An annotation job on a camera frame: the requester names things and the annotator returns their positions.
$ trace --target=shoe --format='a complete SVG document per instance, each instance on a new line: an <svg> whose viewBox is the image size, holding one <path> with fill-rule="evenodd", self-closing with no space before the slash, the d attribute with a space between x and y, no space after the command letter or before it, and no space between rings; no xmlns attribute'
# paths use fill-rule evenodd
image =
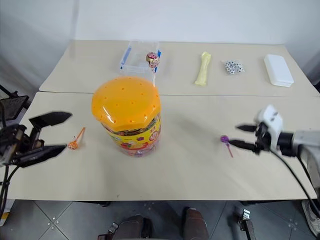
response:
<svg viewBox="0 0 320 240"><path fill-rule="evenodd" d="M318 236L318 234L320 234L320 218L312 211L309 200L302 200L301 205L311 232L315 236Z"/></svg>

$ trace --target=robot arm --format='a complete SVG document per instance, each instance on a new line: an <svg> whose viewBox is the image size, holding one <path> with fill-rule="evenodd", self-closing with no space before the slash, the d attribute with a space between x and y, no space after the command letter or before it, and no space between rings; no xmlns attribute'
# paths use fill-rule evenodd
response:
<svg viewBox="0 0 320 240"><path fill-rule="evenodd" d="M283 120L277 110L268 105L254 119L256 125L240 125L237 128L255 132L256 142L247 143L231 139L229 143L238 148L260 151L278 151L288 157L296 157L306 164L308 178L320 199L320 131L284 132Z"/></svg>

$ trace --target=beige table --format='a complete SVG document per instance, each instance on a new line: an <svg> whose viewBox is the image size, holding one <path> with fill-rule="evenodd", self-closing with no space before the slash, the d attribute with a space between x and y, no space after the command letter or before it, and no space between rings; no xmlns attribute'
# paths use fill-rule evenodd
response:
<svg viewBox="0 0 320 240"><path fill-rule="evenodd" d="M86 127L82 146L66 149L46 162L19 169L8 197L33 200L290 200L305 199L286 167L269 153L220 143L222 134L253 141L234 128L251 123L257 111L273 104L286 131L319 129L320 98L256 96L161 96L162 130L158 149L133 158L119 152L91 114L88 93L38 92L21 123L48 111L73 113L68 121L46 127L45 143L68 143ZM299 162L287 158L307 191L316 194ZM0 178L4 168L0 168Z"/></svg>
<svg viewBox="0 0 320 240"><path fill-rule="evenodd" d="M127 41L75 40L41 85L40 91L58 93L94 93L104 82L119 75L119 62ZM216 44L161 42L156 85L161 95L201 96L319 96L283 45ZM212 55L208 67L208 85L194 85L201 53ZM281 55L290 69L294 84L287 87L270 83L264 57ZM239 60L245 72L229 76L222 64Z"/></svg>

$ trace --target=tile floor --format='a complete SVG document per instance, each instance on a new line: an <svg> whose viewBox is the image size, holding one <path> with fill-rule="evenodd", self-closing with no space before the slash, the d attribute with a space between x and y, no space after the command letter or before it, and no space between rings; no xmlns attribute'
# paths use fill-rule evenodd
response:
<svg viewBox="0 0 320 240"><path fill-rule="evenodd" d="M258 240L315 240L299 201L243 206L238 201L122 201L108 207L71 201L16 200L0 240L96 240L112 222L141 214L152 219L153 237L181 240L179 226L186 206L197 208L212 240L246 240L233 213L246 208Z"/></svg>

